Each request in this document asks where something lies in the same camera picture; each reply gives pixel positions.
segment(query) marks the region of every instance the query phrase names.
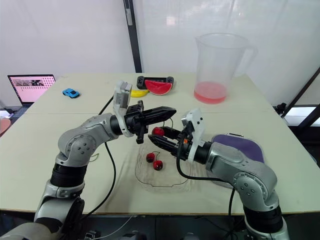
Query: black pole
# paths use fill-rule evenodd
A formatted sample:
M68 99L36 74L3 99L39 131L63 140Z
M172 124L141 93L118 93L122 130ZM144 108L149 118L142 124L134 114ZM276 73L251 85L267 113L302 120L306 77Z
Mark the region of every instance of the black pole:
M283 118L287 113L290 111L290 109L293 108L293 106L298 102L298 100L301 98L301 96L305 93L305 91L310 87L310 85L313 83L313 81L316 79L316 77L320 74L320 67L317 69L317 71L312 75L312 77L309 79L309 81L303 86L301 91L295 96L295 98L290 102L288 107L284 110L281 117Z
M123 0L123 4L124 4L125 16L126 16L126 23L127 23L129 37L130 37L130 44L131 44L135 72L142 73L134 4L132 0Z
M320 104L299 124L294 134L296 136L302 134L304 130L310 127L318 118L320 118Z

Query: measuring jug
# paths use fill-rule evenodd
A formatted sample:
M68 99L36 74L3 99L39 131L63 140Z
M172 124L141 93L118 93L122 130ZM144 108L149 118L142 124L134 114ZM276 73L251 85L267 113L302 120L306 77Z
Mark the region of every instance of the measuring jug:
M246 50L251 55L244 71L258 53L245 37L231 33L209 33L196 37L198 60L194 97L206 104L218 104L227 96L227 89Z

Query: watermelon slice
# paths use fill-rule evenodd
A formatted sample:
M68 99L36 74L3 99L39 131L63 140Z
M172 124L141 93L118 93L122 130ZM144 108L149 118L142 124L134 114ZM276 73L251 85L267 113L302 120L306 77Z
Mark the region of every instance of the watermelon slice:
M152 80L145 80L144 83L146 88L154 95L167 94L168 92L170 92L173 86L173 84L170 82L160 82Z

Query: pink liquid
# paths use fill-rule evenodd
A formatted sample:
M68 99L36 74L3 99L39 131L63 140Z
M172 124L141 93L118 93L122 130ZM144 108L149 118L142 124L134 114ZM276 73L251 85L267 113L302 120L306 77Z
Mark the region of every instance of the pink liquid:
M218 104L227 96L227 89L220 83L211 81L199 82L194 87L194 97L205 104Z

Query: red cherry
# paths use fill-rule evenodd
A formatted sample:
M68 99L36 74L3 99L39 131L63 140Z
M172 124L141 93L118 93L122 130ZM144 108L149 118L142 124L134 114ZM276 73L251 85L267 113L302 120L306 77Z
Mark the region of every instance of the red cherry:
M146 155L146 161L152 163L156 158L156 155L153 152L150 152Z
M154 170L160 171L164 167L164 164L162 161L157 160L153 162L153 168Z
M164 135L165 135L165 130L163 130L161 127L156 126L156 127L152 130L152 134L164 136Z

